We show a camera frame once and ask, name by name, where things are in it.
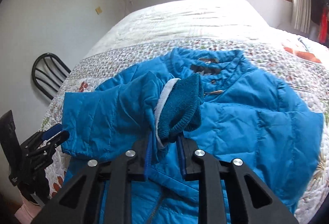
chair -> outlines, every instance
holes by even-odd
[[[57,55],[53,53],[44,53],[40,55],[33,64],[32,80],[34,85],[52,100],[54,96],[50,93],[54,92],[56,94],[59,91],[61,84],[70,73],[71,70],[63,63],[62,60],[60,60]]]

zipper pull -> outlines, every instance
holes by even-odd
[[[210,92],[210,93],[204,93],[204,96],[206,95],[216,95],[216,94],[222,94],[224,91],[223,90],[218,90],[218,91],[214,91],[214,92]]]

triangular cutout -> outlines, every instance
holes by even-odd
[[[250,175],[245,175],[244,179],[246,181],[254,208],[258,209],[272,203],[272,199]]]
[[[64,195],[60,200],[60,205],[75,209],[78,206],[80,194],[83,188],[83,185],[86,182],[86,176],[82,176],[70,190]]]

jacket zipper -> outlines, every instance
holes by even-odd
[[[160,208],[160,205],[162,204],[163,200],[165,200],[166,197],[167,197],[167,193],[165,192],[164,189],[162,189],[161,196],[160,196],[157,204],[155,205],[155,208],[153,209],[152,213],[150,214],[150,216],[147,219],[145,224],[151,224],[152,223],[152,220],[153,220],[154,216],[156,215],[157,211]]]

pink fabric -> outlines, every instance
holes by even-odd
[[[37,206],[28,200],[26,200],[22,195],[23,205],[20,209],[15,213],[15,217],[22,224],[30,224],[31,221],[35,218],[35,216],[40,212],[41,207]]]

